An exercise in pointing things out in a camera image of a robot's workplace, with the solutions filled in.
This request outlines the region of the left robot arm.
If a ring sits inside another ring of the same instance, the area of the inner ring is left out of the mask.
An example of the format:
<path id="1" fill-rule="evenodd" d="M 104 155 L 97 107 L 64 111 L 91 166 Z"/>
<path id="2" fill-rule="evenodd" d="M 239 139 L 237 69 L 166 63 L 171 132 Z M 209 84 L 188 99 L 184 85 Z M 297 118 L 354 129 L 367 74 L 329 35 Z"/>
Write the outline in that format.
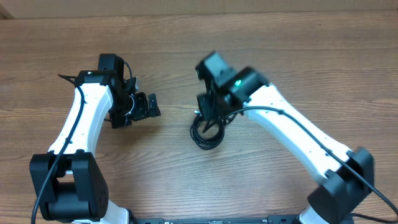
<path id="1" fill-rule="evenodd" d="M 45 154 L 29 164 L 37 199 L 31 223 L 40 213 L 61 223 L 136 223 L 128 208 L 109 198 L 96 162 L 96 145 L 104 122 L 113 129 L 161 115 L 155 94 L 139 91 L 137 78 L 124 77 L 129 64 L 116 54 L 100 54 L 96 70 L 62 75 L 75 88 L 66 122 Z"/>

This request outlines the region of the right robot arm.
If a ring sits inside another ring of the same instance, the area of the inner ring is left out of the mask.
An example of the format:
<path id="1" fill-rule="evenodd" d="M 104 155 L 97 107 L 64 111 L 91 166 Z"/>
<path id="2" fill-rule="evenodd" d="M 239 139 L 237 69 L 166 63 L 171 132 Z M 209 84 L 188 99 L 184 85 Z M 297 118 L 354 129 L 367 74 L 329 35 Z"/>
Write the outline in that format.
<path id="1" fill-rule="evenodd" d="M 263 126 L 306 168 L 318 187 L 297 223 L 343 223 L 370 194 L 374 159 L 365 148 L 352 151 L 318 129 L 297 111 L 264 75 L 236 71 L 212 52 L 195 68 L 206 93 L 198 95 L 205 121 L 237 111 Z"/>

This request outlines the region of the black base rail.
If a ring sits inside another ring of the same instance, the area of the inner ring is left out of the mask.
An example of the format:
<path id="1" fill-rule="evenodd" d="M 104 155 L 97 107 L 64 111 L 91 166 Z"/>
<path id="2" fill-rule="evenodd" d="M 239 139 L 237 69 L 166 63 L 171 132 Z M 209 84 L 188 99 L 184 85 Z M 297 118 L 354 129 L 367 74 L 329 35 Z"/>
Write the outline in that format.
<path id="1" fill-rule="evenodd" d="M 262 218 L 192 218 L 163 219 L 135 218 L 131 223 L 137 224 L 299 224 L 297 215 L 269 215 Z"/>

